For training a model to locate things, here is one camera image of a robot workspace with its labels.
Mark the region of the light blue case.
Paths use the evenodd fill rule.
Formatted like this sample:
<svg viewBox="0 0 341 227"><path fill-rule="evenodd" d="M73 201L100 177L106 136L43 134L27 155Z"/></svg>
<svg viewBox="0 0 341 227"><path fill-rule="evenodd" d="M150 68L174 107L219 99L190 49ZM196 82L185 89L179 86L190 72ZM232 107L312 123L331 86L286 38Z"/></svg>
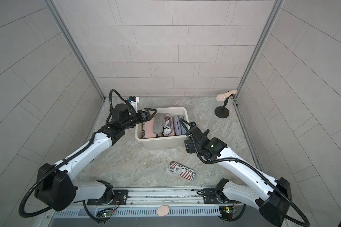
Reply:
<svg viewBox="0 0 341 227"><path fill-rule="evenodd" d="M186 129L185 129L185 127L184 127L184 117L183 117L183 115L179 115L178 116L178 118L179 118L179 122L180 122L180 128L181 128L181 134L182 135L186 135Z"/></svg>

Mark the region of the flag print case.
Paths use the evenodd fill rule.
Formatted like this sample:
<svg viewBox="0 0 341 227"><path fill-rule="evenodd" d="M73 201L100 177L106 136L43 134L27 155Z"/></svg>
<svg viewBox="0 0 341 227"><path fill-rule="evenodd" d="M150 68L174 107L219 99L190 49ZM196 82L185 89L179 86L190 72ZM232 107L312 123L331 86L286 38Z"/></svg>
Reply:
<svg viewBox="0 0 341 227"><path fill-rule="evenodd" d="M145 139L145 123L142 124L142 139Z"/></svg>
<svg viewBox="0 0 341 227"><path fill-rule="evenodd" d="M166 137L175 136L173 118L169 113L164 114L163 135Z"/></svg>

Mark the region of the cream plastic storage box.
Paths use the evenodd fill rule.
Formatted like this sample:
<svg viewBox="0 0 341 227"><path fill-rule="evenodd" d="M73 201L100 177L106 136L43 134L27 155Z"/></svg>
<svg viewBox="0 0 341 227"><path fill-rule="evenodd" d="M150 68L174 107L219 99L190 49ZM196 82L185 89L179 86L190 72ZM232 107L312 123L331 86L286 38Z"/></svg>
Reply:
<svg viewBox="0 0 341 227"><path fill-rule="evenodd" d="M175 117L176 115L183 115L184 119L188 122L188 113L184 107L166 107L166 108L157 108L157 113L169 113L170 116ZM186 135L179 136L168 136L168 137L159 137L159 138L150 138L150 139L142 139L142 124L138 124L135 127L135 139L138 142L141 142L142 145L147 150L152 149L164 149L171 147L184 147L184 141L187 140Z"/></svg>

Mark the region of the purple case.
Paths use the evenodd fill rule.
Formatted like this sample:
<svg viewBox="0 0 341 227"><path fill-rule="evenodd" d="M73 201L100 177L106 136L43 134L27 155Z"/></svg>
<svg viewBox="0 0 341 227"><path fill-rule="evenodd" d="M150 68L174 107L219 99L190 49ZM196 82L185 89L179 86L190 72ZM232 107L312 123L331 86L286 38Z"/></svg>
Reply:
<svg viewBox="0 0 341 227"><path fill-rule="evenodd" d="M175 135L176 136L182 135L182 127L181 127L180 119L178 116L174 117L173 124L174 124Z"/></svg>

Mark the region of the pink case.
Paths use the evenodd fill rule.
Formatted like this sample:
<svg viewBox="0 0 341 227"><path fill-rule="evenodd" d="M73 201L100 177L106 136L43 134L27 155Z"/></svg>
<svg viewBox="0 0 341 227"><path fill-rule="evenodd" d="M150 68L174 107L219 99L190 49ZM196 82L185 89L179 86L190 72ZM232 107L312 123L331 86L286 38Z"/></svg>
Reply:
<svg viewBox="0 0 341 227"><path fill-rule="evenodd" d="M156 134L153 132L154 121L155 119L153 118L152 120L145 122L144 139L156 138Z"/></svg>

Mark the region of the flag newspaper case front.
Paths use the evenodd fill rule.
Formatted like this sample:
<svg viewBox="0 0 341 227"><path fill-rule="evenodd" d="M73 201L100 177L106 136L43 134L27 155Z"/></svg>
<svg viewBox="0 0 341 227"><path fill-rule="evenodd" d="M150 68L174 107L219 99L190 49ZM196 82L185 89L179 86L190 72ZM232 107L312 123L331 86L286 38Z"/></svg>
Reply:
<svg viewBox="0 0 341 227"><path fill-rule="evenodd" d="M188 167L185 167L175 161L170 162L169 171L189 181L193 181L196 177L196 173L194 170Z"/></svg>

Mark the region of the grey oval case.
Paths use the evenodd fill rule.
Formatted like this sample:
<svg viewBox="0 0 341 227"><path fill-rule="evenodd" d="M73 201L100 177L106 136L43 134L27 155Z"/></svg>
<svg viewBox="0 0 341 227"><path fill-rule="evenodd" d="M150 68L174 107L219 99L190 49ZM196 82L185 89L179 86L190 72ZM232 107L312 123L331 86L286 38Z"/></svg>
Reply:
<svg viewBox="0 0 341 227"><path fill-rule="evenodd" d="M154 116L153 133L158 135L162 134L164 130L164 113L158 113Z"/></svg>

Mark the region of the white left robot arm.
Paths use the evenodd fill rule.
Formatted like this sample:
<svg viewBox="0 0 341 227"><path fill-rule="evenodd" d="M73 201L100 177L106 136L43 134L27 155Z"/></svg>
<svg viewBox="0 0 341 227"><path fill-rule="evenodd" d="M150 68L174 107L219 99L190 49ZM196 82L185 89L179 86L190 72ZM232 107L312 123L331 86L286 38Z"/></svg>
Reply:
<svg viewBox="0 0 341 227"><path fill-rule="evenodd" d="M110 198L111 185L98 180L92 186L75 186L73 179L92 160L118 142L129 128L150 121L157 111L151 108L135 111L131 104L118 104L111 109L104 126L94 132L89 141L74 153L55 164L44 164L38 171L37 181L24 195L19 206L19 215L30 218L49 210L62 211L70 204L88 199ZM25 205L31 194L47 205L46 208L27 213Z"/></svg>

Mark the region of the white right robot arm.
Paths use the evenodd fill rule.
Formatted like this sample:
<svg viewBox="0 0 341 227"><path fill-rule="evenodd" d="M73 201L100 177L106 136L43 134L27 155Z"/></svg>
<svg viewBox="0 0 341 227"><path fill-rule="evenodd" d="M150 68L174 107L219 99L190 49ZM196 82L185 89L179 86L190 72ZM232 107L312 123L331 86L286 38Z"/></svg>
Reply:
<svg viewBox="0 0 341 227"><path fill-rule="evenodd" d="M202 163L219 164L246 183L241 186L221 180L216 188L220 201L238 201L251 206L277 227L282 226L285 219L302 227L310 225L305 214L293 203L290 183L286 179L275 179L261 172L220 139L209 139L208 132L202 132L196 126L186 129L190 141L186 150L195 152Z"/></svg>

